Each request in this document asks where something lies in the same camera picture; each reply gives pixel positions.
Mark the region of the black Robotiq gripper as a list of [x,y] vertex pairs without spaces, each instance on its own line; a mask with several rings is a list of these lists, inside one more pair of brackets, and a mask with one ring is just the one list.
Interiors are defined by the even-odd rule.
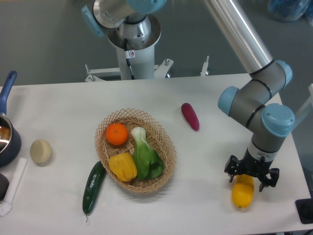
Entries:
[[263,158],[254,158],[248,150],[246,150],[242,160],[231,155],[225,164],[224,172],[230,177],[229,182],[232,183],[236,175],[246,174],[258,178],[261,182],[259,192],[264,188],[276,187],[280,175],[279,168],[269,168],[273,161],[266,162]]

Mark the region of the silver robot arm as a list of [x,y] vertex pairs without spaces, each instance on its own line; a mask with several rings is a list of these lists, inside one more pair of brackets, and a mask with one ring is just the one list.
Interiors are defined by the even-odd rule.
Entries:
[[[164,4],[163,0],[93,0],[82,7],[88,28],[115,46],[123,80],[156,78],[154,46],[161,29],[153,13]],[[274,187],[279,169],[271,164],[295,117],[290,108],[270,100],[289,83],[292,70],[272,58],[237,1],[207,0],[205,6],[251,78],[241,89],[226,88],[218,100],[223,113],[253,133],[243,158],[231,156],[224,170],[231,178],[246,174],[259,179],[260,189]]]

